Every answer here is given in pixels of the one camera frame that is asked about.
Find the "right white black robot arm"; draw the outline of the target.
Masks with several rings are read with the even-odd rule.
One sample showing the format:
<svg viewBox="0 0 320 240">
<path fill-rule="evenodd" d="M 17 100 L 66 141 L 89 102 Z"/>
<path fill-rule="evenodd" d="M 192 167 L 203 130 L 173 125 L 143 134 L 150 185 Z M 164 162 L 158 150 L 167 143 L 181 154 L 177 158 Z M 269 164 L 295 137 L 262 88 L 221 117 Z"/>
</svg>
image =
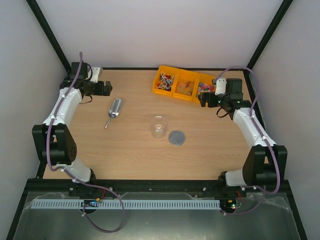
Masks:
<svg viewBox="0 0 320 240">
<path fill-rule="evenodd" d="M 241 169 L 221 174 L 223 180 L 218 183 L 218 191 L 224 196 L 229 196 L 236 187 L 259 189 L 270 195 L 277 193 L 284 178 L 288 151 L 267 134 L 251 102 L 243 99 L 242 80 L 218 78 L 215 91 L 202 92 L 198 99 L 202 107 L 225 111 L 250 147 Z"/>
</svg>

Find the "metal scoop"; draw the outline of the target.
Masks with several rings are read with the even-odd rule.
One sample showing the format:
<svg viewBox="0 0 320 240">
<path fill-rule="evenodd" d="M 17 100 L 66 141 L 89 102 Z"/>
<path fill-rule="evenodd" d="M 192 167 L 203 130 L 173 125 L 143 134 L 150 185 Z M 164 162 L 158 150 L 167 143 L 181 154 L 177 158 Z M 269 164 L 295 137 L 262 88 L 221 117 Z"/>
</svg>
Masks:
<svg viewBox="0 0 320 240">
<path fill-rule="evenodd" d="M 123 100 L 121 98 L 116 98 L 114 100 L 114 102 L 112 103 L 109 111 L 108 111 L 108 116 L 109 116 L 109 119 L 105 125 L 105 129 L 108 128 L 110 122 L 112 121 L 112 119 L 115 119 L 118 117 L 118 115 L 120 114 L 120 111 L 121 111 L 121 108 L 122 108 L 122 105 L 123 105 Z"/>
</svg>

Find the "yellow bin with lollipops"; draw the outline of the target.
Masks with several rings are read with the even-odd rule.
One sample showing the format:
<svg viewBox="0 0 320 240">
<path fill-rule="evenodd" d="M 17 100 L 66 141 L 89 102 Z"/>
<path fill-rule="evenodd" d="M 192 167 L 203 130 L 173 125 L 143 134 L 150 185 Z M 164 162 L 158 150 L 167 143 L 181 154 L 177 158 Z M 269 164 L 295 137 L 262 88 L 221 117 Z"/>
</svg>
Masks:
<svg viewBox="0 0 320 240">
<path fill-rule="evenodd" d="M 153 80 L 152 92 L 154 94 L 172 97 L 180 69 L 161 65 Z"/>
</svg>

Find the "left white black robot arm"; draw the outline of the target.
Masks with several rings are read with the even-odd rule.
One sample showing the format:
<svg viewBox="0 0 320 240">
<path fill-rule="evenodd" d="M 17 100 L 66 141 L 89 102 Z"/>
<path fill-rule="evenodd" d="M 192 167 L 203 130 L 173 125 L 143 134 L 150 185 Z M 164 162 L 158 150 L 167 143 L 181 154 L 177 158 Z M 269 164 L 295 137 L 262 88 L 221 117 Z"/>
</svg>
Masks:
<svg viewBox="0 0 320 240">
<path fill-rule="evenodd" d="M 59 85 L 58 99 L 49 116 L 32 128 L 39 161 L 53 172 L 65 172 L 75 183 L 88 183 L 95 179 L 95 174 L 78 158 L 69 125 L 84 97 L 111 94 L 111 83 L 99 79 L 102 72 L 101 67 L 91 67 L 83 61 L 72 62 L 70 73 Z"/>
</svg>

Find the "yellow bin with colourful candies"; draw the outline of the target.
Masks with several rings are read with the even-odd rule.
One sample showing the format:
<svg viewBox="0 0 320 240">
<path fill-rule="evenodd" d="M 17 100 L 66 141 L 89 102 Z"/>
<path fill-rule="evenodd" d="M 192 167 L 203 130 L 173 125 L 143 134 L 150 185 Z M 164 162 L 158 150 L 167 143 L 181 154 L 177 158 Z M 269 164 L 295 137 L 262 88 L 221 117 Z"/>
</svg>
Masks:
<svg viewBox="0 0 320 240">
<path fill-rule="evenodd" d="M 205 73 L 200 73 L 199 78 L 197 80 L 197 84 L 195 87 L 195 96 L 193 98 L 193 102 L 199 103 L 198 96 L 201 93 L 212 93 L 216 90 L 216 84 L 213 83 L 215 76 L 208 75 Z"/>
</svg>

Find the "yellow bin with gummies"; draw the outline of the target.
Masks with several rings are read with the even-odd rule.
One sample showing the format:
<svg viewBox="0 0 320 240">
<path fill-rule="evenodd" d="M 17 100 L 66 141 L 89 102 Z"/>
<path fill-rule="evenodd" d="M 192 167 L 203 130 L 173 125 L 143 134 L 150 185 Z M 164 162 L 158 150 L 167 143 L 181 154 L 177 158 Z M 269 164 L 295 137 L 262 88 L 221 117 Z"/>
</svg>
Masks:
<svg viewBox="0 0 320 240">
<path fill-rule="evenodd" d="M 200 73 L 180 69 L 175 80 L 172 96 L 192 102 L 197 93 L 199 80 Z"/>
</svg>

